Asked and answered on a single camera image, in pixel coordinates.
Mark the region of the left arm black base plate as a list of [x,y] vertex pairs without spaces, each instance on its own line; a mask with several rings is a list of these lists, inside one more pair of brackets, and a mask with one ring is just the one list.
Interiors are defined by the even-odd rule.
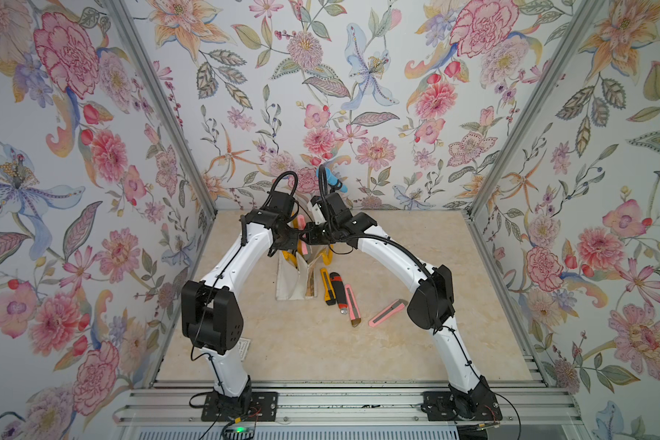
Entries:
[[278,392],[253,392],[244,390],[238,397],[223,396],[218,392],[209,392],[203,403],[201,420],[203,422],[275,422],[279,409]]

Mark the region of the red black utility knife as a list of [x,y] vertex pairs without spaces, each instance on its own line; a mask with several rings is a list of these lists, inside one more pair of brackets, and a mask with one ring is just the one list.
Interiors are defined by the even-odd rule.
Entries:
[[348,299],[344,281],[337,272],[331,272],[329,276],[340,313],[346,315],[348,313]]

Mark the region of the white canvas pouch yellow handles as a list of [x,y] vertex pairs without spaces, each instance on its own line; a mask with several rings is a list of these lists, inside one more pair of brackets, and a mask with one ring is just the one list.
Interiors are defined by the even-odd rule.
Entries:
[[332,262],[328,246],[311,246],[299,240],[294,251],[282,251],[278,259],[275,299],[280,302],[323,298],[326,287],[321,269]]

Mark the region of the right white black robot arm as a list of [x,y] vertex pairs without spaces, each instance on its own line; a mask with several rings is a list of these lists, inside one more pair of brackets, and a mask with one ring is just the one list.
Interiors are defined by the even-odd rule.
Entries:
[[495,393],[476,368],[458,330],[451,270],[417,258],[391,239],[374,218],[353,214],[336,192],[313,197],[311,209],[313,225],[302,235],[307,243],[357,249],[381,263],[412,293],[407,314],[417,327],[432,334],[447,370],[456,416],[475,419],[479,410],[491,408]]

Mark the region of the pink utility knife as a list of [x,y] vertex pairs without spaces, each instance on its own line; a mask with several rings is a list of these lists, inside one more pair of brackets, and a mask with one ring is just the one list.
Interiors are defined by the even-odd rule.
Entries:
[[368,321],[368,326],[375,328],[386,322],[388,319],[405,310],[408,305],[407,300],[399,299],[382,309],[377,315]]
[[299,214],[297,218],[294,220],[294,224],[297,226],[299,230],[299,241],[297,245],[298,252],[302,256],[307,256],[310,251],[307,243],[304,241],[304,234],[305,234],[305,229],[307,226],[306,218],[303,214]]
[[350,324],[353,328],[358,327],[361,324],[361,315],[359,313],[358,303],[355,297],[351,286],[347,284],[345,286],[346,290],[346,299],[348,300],[348,315],[350,319]]

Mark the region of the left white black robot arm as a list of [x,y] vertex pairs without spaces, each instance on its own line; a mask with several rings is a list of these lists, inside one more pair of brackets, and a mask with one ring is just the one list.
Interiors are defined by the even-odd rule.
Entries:
[[295,248],[294,206],[291,194],[270,192],[261,207],[240,216],[240,234],[214,269],[181,288],[181,332],[210,361],[214,390],[227,398],[241,397],[250,382],[238,348],[244,329],[238,293],[261,257]]

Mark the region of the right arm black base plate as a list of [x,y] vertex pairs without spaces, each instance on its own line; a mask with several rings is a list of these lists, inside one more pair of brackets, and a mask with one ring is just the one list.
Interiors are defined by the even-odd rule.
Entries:
[[429,390],[422,394],[420,410],[430,422],[500,423],[501,407],[490,390],[478,388],[470,393],[459,390]]

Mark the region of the yellow black utility knife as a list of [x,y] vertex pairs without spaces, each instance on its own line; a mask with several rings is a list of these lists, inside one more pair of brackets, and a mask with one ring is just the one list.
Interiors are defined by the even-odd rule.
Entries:
[[329,272],[326,268],[320,269],[321,280],[324,286],[324,301],[327,305],[336,305],[337,297],[329,277]]

